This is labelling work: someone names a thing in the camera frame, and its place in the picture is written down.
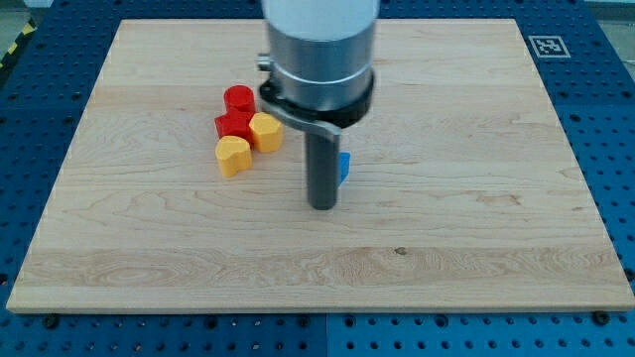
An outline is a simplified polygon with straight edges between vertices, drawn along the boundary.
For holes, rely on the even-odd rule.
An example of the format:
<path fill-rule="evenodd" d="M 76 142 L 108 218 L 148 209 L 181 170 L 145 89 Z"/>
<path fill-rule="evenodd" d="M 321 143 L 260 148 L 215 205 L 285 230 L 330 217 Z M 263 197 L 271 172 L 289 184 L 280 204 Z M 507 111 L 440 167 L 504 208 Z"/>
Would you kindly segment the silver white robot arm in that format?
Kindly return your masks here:
<path fill-rule="evenodd" d="M 269 52 L 259 66 L 262 108 L 303 130 L 311 122 L 338 128 L 369 110 L 378 0 L 263 0 Z"/>

